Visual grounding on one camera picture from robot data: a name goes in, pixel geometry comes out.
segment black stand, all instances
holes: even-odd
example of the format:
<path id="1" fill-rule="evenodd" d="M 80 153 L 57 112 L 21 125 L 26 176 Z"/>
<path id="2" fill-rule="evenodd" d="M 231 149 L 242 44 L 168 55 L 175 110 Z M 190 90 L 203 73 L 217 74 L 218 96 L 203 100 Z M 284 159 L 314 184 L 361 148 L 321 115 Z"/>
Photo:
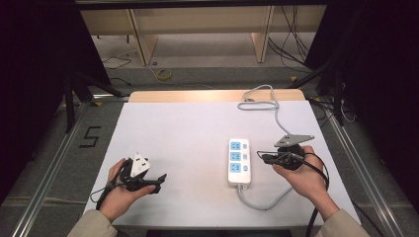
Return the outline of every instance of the black stand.
<path id="1" fill-rule="evenodd" d="M 339 38 L 337 46 L 329 60 L 309 75 L 288 87 L 289 89 L 296 89 L 317 76 L 321 76 L 321 80 L 317 85 L 317 93 L 319 95 L 324 95 L 326 93 L 326 88 L 328 85 L 332 84 L 331 82 L 334 80 L 334 116 L 341 126 L 344 125 L 341 110 L 343 99 L 343 78 L 341 71 L 345 65 L 346 59 L 351 54 L 351 50 L 356 46 L 357 41 L 360 40 L 364 31 L 364 24 L 371 15 L 376 1 L 377 0 L 364 0 L 362 3 L 359 3 L 359 7 L 354 12 L 345 31 Z"/>
<path id="2" fill-rule="evenodd" d="M 64 95 L 67 111 L 67 129 L 66 133 L 70 131 L 75 123 L 74 102 L 72 92 L 77 95 L 81 102 L 91 102 L 93 95 L 90 92 L 88 85 L 96 86 L 115 97 L 129 97 L 129 94 L 124 94 L 115 90 L 97 79 L 86 75 L 83 72 L 75 72 L 64 80 Z"/>

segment electrical outlet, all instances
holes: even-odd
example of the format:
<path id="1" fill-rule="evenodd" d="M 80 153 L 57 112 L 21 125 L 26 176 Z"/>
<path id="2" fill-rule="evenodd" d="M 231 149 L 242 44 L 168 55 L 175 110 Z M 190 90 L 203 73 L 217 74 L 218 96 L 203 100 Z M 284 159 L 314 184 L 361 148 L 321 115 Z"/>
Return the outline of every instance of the electrical outlet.
<path id="1" fill-rule="evenodd" d="M 240 152 L 230 152 L 230 160 L 232 161 L 240 161 Z"/>
<path id="2" fill-rule="evenodd" d="M 240 173 L 240 163 L 231 163 L 230 164 L 230 172 L 231 173 Z"/>
<path id="3" fill-rule="evenodd" d="M 230 142 L 230 150 L 240 150 L 240 142 L 238 141 Z"/>

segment metal frame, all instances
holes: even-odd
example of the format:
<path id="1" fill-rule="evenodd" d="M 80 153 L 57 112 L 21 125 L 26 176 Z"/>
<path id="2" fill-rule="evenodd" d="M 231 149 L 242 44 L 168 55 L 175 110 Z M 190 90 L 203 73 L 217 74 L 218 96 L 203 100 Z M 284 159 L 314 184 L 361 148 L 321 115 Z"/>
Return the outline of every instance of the metal frame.
<path id="1" fill-rule="evenodd" d="M 328 118 L 332 115 L 328 111 L 326 114 Z M 346 132 L 345 127 L 341 126 L 335 118 L 331 118 L 330 122 L 336 135 L 341 141 L 342 146 L 345 149 L 345 152 L 348 155 L 348 158 L 351 161 L 351 164 L 354 167 L 358 178 L 360 179 L 361 184 L 364 187 L 367 196 L 369 197 L 374 209 L 376 210 L 377 216 L 381 221 L 386 233 L 388 236 L 404 236 L 400 224 L 397 222 L 394 213 L 379 191 L 376 182 L 374 182 L 374 179 L 371 177 L 370 172 L 363 162 L 363 159 L 361 158 L 360 154 L 352 143 L 351 138 Z"/>
<path id="2" fill-rule="evenodd" d="M 88 111 L 89 107 L 90 103 L 86 102 L 80 105 L 73 128 L 65 134 L 64 139 L 59 145 L 59 148 L 51 161 L 51 164 L 42 178 L 40 186 L 36 190 L 34 196 L 31 198 L 31 202 L 29 202 L 24 213 L 16 224 L 13 236 L 28 236 L 32 225 L 41 210 L 42 203 L 48 194 L 56 175 L 58 174 L 59 168 L 67 155 L 75 135 L 77 134 L 81 120 Z"/>
<path id="3" fill-rule="evenodd" d="M 346 0 L 76 0 L 58 2 L 38 0 L 35 7 L 42 8 L 77 8 L 79 10 L 145 9 L 145 8 L 192 8 L 192 7 L 245 7 L 245 6 L 280 6 L 280 5 L 319 5 L 329 3 L 347 3 Z"/>

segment finger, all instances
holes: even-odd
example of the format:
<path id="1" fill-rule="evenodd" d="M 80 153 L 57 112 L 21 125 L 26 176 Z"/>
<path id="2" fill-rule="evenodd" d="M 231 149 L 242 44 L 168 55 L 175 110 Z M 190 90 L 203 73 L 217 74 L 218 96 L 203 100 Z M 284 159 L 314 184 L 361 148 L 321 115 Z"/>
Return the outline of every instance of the finger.
<path id="1" fill-rule="evenodd" d="M 286 177 L 291 171 L 287 170 L 286 168 L 280 166 L 280 165 L 273 165 L 272 168 L 282 177 Z"/>
<path id="2" fill-rule="evenodd" d="M 314 153 L 313 148 L 309 145 L 301 146 L 301 148 L 304 151 L 304 153 Z"/>
<path id="3" fill-rule="evenodd" d="M 155 188 L 156 188 L 155 186 L 146 186 L 146 187 L 144 187 L 144 188 L 142 188 L 140 190 L 137 190 L 135 192 L 131 192 L 131 196 L 134 199 L 139 199 L 139 198 L 142 198 L 142 197 L 144 197 L 146 195 L 149 195 L 151 192 L 153 192 L 153 190 Z"/>
<path id="4" fill-rule="evenodd" d="M 108 181 L 114 178 L 115 174 L 117 173 L 118 169 L 121 167 L 121 165 L 124 163 L 126 158 L 121 159 L 117 164 L 115 164 L 111 169 L 109 170 L 108 175 Z"/>
<path id="5" fill-rule="evenodd" d="M 319 169 L 321 171 L 323 170 L 323 163 L 321 163 L 321 161 L 317 157 L 315 157 L 315 156 L 313 156 L 311 154 L 305 155 L 304 156 L 304 161 L 310 163 L 315 168 L 317 168 L 317 169 Z M 308 169 L 311 169 L 311 168 L 307 167 L 306 165 L 303 165 L 303 167 L 304 167 L 304 169 L 307 169 L 307 168 Z"/>

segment metal rail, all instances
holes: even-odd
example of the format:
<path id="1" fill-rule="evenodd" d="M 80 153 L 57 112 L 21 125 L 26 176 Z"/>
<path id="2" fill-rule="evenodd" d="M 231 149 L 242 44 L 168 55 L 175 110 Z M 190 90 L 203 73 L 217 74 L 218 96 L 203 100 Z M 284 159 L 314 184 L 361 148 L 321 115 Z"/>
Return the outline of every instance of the metal rail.
<path id="1" fill-rule="evenodd" d="M 352 166 L 354 167 L 355 172 L 357 173 L 357 176 L 360 179 L 360 182 L 363 185 L 367 196 L 369 197 L 374 209 L 376 210 L 377 216 L 380 219 L 386 233 L 388 236 L 404 236 L 403 230 L 397 223 L 394 213 L 382 196 L 382 193 L 379 191 L 376 183 L 373 180 L 373 177 L 370 175 L 370 172 L 365 166 L 363 159 L 361 158 L 360 154 L 352 143 L 351 138 L 346 132 L 345 127 L 340 126 L 335 118 L 331 119 L 331 124 L 336 134 L 338 135 L 338 138 L 341 141 L 342 146 L 345 149 L 345 152 L 348 155 L 348 158 L 351 161 Z"/>
<path id="2" fill-rule="evenodd" d="M 14 237 L 28 236 L 31 227 L 34 224 L 35 219 L 37 218 L 37 215 L 41 210 L 42 203 L 46 195 L 48 194 L 49 189 L 52 186 L 53 181 L 55 180 L 56 174 L 58 173 L 59 168 L 61 167 L 61 164 L 75 137 L 75 134 L 77 133 L 78 128 L 80 127 L 81 120 L 83 119 L 89 107 L 90 103 L 82 103 L 80 105 L 76 117 L 76 122 L 72 129 L 65 134 L 61 144 L 58 147 L 57 152 L 55 153 L 51 161 L 51 164 L 49 165 L 45 175 L 42 178 L 42 181 L 38 189 L 36 190 L 34 196 L 31 198 L 31 201 L 26 207 L 21 218 L 19 219 L 13 232 Z"/>

